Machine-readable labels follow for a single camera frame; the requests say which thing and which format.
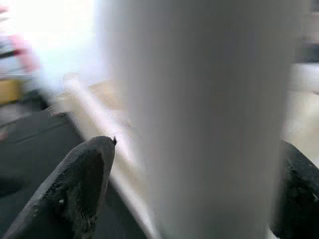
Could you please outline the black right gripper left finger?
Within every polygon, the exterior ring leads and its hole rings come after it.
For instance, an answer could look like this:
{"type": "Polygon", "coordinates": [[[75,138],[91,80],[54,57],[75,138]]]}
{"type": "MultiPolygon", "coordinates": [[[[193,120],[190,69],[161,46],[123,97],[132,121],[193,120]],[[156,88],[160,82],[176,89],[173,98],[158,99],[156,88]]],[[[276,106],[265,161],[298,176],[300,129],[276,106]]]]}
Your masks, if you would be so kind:
{"type": "Polygon", "coordinates": [[[105,200],[116,145],[116,138],[96,136],[71,149],[2,237],[92,238],[105,200]]]}

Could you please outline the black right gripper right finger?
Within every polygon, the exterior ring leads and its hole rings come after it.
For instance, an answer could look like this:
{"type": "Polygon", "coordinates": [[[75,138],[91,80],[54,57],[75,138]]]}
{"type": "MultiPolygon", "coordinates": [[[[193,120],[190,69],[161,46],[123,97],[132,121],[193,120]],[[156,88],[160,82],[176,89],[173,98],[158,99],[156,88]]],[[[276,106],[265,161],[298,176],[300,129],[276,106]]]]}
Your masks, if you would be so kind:
{"type": "Polygon", "coordinates": [[[279,239],[319,237],[319,168],[286,141],[271,231],[279,239]]]}

